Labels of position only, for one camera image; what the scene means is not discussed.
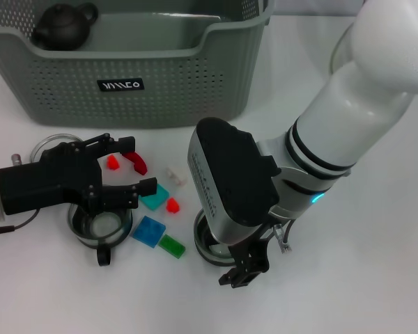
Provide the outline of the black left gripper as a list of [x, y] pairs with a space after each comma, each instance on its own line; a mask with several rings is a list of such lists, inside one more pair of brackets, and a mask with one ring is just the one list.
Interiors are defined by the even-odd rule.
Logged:
[[7, 215], [63, 203], [92, 214], [136, 209], [139, 197], [157, 193], [157, 178], [125, 186], [102, 185], [98, 158], [135, 151], [135, 138], [115, 140], [109, 133], [82, 142], [61, 143], [43, 152], [40, 161], [0, 169], [0, 199]]

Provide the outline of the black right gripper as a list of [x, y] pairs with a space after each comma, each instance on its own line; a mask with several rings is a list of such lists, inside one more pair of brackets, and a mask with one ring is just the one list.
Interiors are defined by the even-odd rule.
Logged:
[[230, 285], [233, 289], [246, 287], [266, 273], [270, 268], [268, 244], [272, 237], [271, 228], [263, 225], [240, 243], [229, 246], [235, 267], [222, 275], [219, 285]]

